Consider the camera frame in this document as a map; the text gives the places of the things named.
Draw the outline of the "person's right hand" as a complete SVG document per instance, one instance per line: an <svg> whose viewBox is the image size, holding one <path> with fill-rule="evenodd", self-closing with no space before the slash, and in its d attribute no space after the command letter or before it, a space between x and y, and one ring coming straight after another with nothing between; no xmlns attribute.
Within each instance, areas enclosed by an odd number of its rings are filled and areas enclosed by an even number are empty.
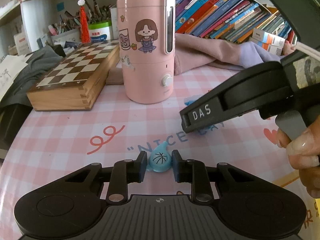
<svg viewBox="0 0 320 240"><path fill-rule="evenodd" d="M295 140L281 129L276 135L277 145L286 149L290 165L298 170L300 181L315 199L319 198L319 129L317 119Z"/></svg>

